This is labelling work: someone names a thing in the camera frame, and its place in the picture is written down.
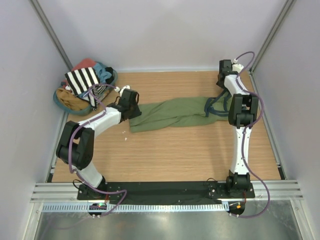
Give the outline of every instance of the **wooden tabletop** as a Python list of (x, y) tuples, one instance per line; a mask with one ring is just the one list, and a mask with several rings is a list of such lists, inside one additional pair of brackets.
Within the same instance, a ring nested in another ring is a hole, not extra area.
[[(146, 104), (179, 97), (216, 97), (222, 91), (216, 85), (217, 75), (216, 71), (119, 73), (116, 85), (130, 85), (140, 95), (139, 104)], [(247, 73), (242, 82), (253, 91)], [(112, 91), (103, 102), (114, 102), (117, 95)], [(85, 117), (69, 115), (68, 120), (78, 122), (97, 113)], [(131, 133), (129, 121), (125, 121), (95, 139), (92, 161), (109, 182), (225, 180), (233, 145), (233, 128), (228, 121), (137, 133)], [(264, 180), (280, 179), (263, 120), (252, 129), (249, 166)], [(52, 181), (71, 182), (76, 178), (58, 159)]]

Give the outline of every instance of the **brown cloth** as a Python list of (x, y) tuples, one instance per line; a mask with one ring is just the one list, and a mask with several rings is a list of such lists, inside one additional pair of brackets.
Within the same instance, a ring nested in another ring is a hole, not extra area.
[(56, 96), (60, 103), (74, 111), (80, 111), (90, 106), (87, 101), (76, 97), (71, 92), (62, 87), (56, 90)]

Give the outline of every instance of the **white wall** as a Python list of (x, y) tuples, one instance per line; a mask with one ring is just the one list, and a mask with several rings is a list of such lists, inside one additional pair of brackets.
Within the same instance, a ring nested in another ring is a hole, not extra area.
[(287, 177), (319, 229), (320, 1), (296, 1), (255, 71)]
[(284, 2), (39, 0), (73, 65), (91, 57), (120, 71), (218, 69), (260, 49)]
[(27, 0), (0, 1), (0, 46), (0, 239), (20, 240), (49, 170), (62, 117), (52, 95), (68, 70)]

